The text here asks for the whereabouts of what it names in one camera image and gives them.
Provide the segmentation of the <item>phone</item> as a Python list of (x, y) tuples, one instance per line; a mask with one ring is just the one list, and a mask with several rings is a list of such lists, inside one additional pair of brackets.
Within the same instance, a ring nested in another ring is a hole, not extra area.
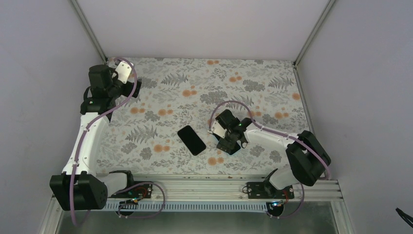
[(228, 155), (233, 155), (241, 149), (241, 146), (237, 141), (225, 137), (218, 141), (216, 148)]

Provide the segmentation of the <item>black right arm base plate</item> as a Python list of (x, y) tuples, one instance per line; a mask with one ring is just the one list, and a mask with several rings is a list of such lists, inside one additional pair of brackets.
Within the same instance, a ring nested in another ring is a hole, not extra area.
[(242, 188), (242, 192), (247, 194), (248, 199), (294, 199), (294, 189), (287, 186), (278, 190), (270, 183), (247, 182)]

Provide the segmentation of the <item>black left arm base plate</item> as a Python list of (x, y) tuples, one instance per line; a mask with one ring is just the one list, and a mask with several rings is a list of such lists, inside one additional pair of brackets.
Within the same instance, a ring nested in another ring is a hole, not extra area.
[(143, 184), (136, 186), (122, 193), (113, 194), (110, 198), (128, 198), (128, 199), (149, 199), (153, 190), (152, 184)]

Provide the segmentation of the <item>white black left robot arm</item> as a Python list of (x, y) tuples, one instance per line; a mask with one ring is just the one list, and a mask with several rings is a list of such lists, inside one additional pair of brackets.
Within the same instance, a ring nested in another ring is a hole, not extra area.
[(118, 192), (130, 197), (135, 183), (130, 171), (110, 172), (97, 177), (97, 156), (113, 112), (120, 106), (121, 96), (138, 97), (142, 82), (129, 81), (133, 65), (121, 61), (115, 68), (95, 65), (89, 68), (90, 86), (80, 106), (80, 128), (73, 151), (61, 174), (51, 176), (49, 185), (54, 197), (65, 211), (101, 210), (107, 199)]

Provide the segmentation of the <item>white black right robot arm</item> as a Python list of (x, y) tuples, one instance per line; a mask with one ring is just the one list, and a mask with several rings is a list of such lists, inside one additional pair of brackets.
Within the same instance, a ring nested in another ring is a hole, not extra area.
[(290, 185), (313, 186), (331, 164), (325, 149), (307, 130), (300, 134), (283, 133), (247, 117), (239, 120), (230, 110), (224, 110), (212, 122), (210, 131), (218, 139), (217, 148), (230, 155), (254, 143), (287, 158), (286, 165), (274, 169), (265, 179), (263, 190), (269, 198), (278, 197)]

